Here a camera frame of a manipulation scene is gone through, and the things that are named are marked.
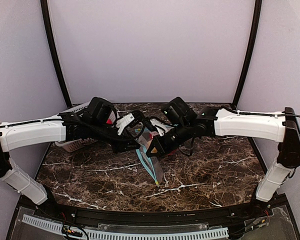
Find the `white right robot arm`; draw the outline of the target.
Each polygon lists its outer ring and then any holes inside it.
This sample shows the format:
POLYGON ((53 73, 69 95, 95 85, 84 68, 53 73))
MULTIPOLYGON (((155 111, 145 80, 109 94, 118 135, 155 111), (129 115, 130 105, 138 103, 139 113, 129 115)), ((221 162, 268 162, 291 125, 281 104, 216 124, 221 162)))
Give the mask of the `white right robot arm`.
POLYGON ((153 137, 147 148, 148 157, 163 157, 188 140, 201 137, 247 137, 277 146, 277 155, 269 162, 265 177, 256 188, 255 198, 260 202, 269 202, 300 166, 299 116, 290 107, 275 112, 205 107, 199 114, 192 112, 180 116, 173 110, 164 110, 164 113, 175 126, 153 137))

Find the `clear zip bag blue zipper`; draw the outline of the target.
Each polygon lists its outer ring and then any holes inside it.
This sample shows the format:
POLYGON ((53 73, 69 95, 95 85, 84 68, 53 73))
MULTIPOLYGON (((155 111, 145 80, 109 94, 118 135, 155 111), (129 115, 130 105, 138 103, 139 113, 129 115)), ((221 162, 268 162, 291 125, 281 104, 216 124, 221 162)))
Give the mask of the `clear zip bag blue zipper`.
MULTIPOLYGON (((168 132, 172 128, 173 128, 172 126, 165 125, 163 129, 165 132, 168 132)), ((137 129, 135 129, 135 133, 139 134, 141 132, 141 130, 142 130, 141 128, 137 128, 137 129)), ((138 150, 136 150, 137 153, 140 153, 140 154, 142 153, 142 154, 144 154, 144 156, 146 156, 146 152, 147 152, 147 149, 148 149, 151 141, 157 135, 159 135, 159 133, 157 131, 150 131, 147 128, 145 128, 142 135, 137 139, 137 142, 140 144, 140 148, 138 150)))

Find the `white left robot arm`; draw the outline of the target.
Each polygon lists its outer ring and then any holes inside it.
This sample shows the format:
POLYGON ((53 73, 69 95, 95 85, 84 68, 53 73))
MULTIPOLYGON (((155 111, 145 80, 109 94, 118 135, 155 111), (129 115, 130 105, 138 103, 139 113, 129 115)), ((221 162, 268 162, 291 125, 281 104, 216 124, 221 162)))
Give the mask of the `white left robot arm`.
POLYGON ((44 205, 53 200, 49 190, 18 166, 14 157, 39 158, 49 143, 85 139, 105 142, 115 153, 140 147, 136 137, 119 135, 113 125, 86 123, 71 112, 28 121, 0 122, 0 180, 34 204, 44 205))

